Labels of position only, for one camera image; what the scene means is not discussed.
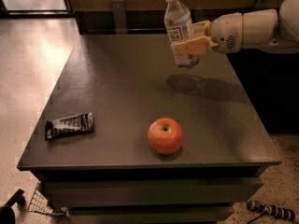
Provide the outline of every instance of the clear bottle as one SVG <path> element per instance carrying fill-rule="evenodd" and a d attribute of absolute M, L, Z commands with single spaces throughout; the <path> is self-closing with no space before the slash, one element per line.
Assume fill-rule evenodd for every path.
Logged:
<path fill-rule="evenodd" d="M 164 24 L 170 42 L 176 42 L 194 35 L 191 12 L 180 0 L 166 0 L 168 3 L 164 15 Z M 191 54 L 175 54 L 175 62 L 181 67 L 194 66 L 198 58 Z"/>

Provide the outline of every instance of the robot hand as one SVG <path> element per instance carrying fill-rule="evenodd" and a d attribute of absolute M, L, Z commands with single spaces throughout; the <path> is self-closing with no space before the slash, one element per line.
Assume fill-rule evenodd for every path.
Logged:
<path fill-rule="evenodd" d="M 279 10 L 267 9 L 220 16 L 193 25 L 194 36 L 173 43 L 177 54 L 235 53 L 259 49 L 269 53 L 299 52 L 299 0 L 285 0 Z"/>

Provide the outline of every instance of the black snack wrapper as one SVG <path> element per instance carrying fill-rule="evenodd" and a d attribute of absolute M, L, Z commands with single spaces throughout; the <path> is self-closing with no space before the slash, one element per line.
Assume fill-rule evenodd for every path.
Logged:
<path fill-rule="evenodd" d="M 80 133 L 89 133 L 93 131 L 93 128 L 93 113 L 47 120 L 45 126 L 45 140 L 48 141 Z"/>

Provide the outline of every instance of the plastic bottle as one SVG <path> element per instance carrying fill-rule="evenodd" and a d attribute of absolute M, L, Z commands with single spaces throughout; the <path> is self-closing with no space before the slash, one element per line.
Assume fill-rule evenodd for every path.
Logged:
<path fill-rule="evenodd" d="M 170 42 L 176 42 L 194 35 L 191 12 L 180 0 L 166 0 L 168 3 L 164 15 L 164 24 Z M 191 54 L 174 53 L 175 62 L 180 67 L 191 67 L 198 59 Z"/>

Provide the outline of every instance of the terrazzo floor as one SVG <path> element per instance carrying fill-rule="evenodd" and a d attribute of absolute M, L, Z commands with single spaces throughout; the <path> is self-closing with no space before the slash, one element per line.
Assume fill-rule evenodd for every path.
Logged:
<path fill-rule="evenodd" d="M 71 224 L 67 217 L 27 211 L 37 180 L 16 165 L 78 36 L 73 19 L 0 19 L 0 206 L 18 188 L 25 191 L 26 204 L 13 206 L 17 224 Z M 270 136 L 282 163 L 262 174 L 264 186 L 252 199 L 299 214 L 299 134 Z M 245 203 L 236 203 L 234 210 L 219 224 L 245 224 L 259 215 Z M 290 222 L 264 216 L 254 223 Z"/>

